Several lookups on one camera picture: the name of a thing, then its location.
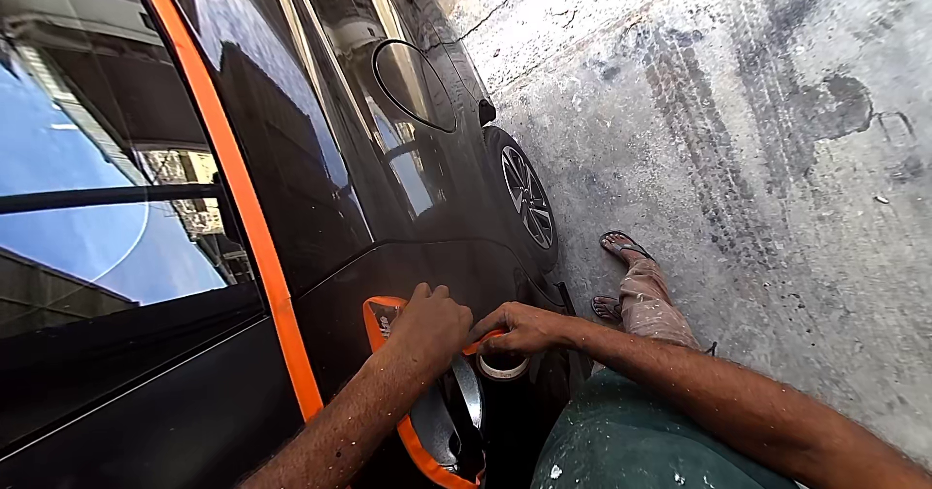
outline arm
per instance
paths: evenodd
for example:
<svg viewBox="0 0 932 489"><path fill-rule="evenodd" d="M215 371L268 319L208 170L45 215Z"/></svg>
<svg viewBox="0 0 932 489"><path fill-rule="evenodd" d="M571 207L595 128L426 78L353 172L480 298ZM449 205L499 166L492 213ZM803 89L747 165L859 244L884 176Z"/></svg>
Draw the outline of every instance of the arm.
<svg viewBox="0 0 932 489"><path fill-rule="evenodd" d="M828 406L738 364L581 318L504 304L476 324L493 328L480 353L535 353L565 346L669 401L741 453L813 489L932 487L902 453Z"/></svg>
<svg viewBox="0 0 932 489"><path fill-rule="evenodd" d="M439 286L417 286L391 336L291 443L240 489L346 487L427 385L449 367L472 312Z"/></svg>

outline tape roll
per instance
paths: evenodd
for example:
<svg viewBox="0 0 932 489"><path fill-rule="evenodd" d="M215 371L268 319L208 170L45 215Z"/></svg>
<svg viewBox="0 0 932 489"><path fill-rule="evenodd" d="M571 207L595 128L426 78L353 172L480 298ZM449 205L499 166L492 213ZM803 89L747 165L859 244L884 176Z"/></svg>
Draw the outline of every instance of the tape roll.
<svg viewBox="0 0 932 489"><path fill-rule="evenodd" d="M521 361L521 363L518 364L517 367L511 368L511 369L494 368L493 366L485 362L485 358L482 354L479 356L478 362L479 362L479 370L482 371L482 373L485 376L491 378L492 380L508 381L508 380L513 380L517 378L518 376L520 376L528 368L530 359L524 358Z"/></svg>

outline hand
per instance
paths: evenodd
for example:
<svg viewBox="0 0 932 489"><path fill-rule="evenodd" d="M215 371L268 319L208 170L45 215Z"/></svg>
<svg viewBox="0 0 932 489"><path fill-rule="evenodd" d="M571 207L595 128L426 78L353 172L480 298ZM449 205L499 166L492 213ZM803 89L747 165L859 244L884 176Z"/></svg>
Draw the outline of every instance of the hand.
<svg viewBox="0 0 932 489"><path fill-rule="evenodd" d="M391 324L385 347L397 353L418 379L429 382L450 366L450 360L466 344L472 311L450 298L447 286L418 284L411 300Z"/></svg>
<svg viewBox="0 0 932 489"><path fill-rule="evenodd" d="M469 341L480 340L496 328L506 328L506 334L480 343L478 352L538 353L558 345L569 345L566 330L572 319L530 305L508 302L475 324L469 333Z"/></svg>

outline paint-stained pants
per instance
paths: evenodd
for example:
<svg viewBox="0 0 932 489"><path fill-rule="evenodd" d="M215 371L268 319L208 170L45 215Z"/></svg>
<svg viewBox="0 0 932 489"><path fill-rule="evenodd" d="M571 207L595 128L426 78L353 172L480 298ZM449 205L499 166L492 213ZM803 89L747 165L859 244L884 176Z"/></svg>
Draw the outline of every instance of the paint-stained pants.
<svg viewBox="0 0 932 489"><path fill-rule="evenodd" d="M624 332L699 349L686 318L670 301L666 278L656 261L634 259L622 280L618 301Z"/></svg>

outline flip-flop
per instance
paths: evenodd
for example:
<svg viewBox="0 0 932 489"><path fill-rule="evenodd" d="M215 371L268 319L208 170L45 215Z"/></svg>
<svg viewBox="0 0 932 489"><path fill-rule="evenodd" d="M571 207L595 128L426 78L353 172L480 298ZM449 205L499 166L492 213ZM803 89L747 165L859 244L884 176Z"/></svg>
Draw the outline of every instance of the flip-flop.
<svg viewBox="0 0 932 489"><path fill-rule="evenodd" d="M602 242L606 241L606 238L609 237L610 234L618 234L618 235L624 236L625 238L631 240L631 244L633 244L633 245L628 245L628 244L622 244L622 245L612 244L612 245L615 245L615 246L619 247L619 249L618 249L619 252L616 253L616 252L613 251L611 248L606 248L605 245L602 245ZM599 237L599 246L602 247L603 249L605 249L605 250L611 252L611 253L612 253L613 255L615 255L615 256L621 256L621 254L620 254L621 250L626 248L626 249L630 249L630 250L633 250L633 251L635 251L635 252L639 252L639 253L643 254L647 259L653 259L653 256L650 255L650 253L647 251L647 249L645 249L645 248L642 247L640 244L638 244L638 243L634 240L634 238L632 238L631 236L629 236L629 235L627 235L627 234L625 234L625 233L622 233L621 231L608 231L607 233L602 234L602 235Z"/></svg>
<svg viewBox="0 0 932 489"><path fill-rule="evenodd" d="M611 315L600 314L599 309L596 308L596 300L600 298L608 300L607 302L601 302L601 304L609 309L609 312L612 313ZM615 297L605 295L593 296L589 301L589 306L592 307L592 312L596 313L596 316L602 319L622 321L622 305L618 303L618 299Z"/></svg>

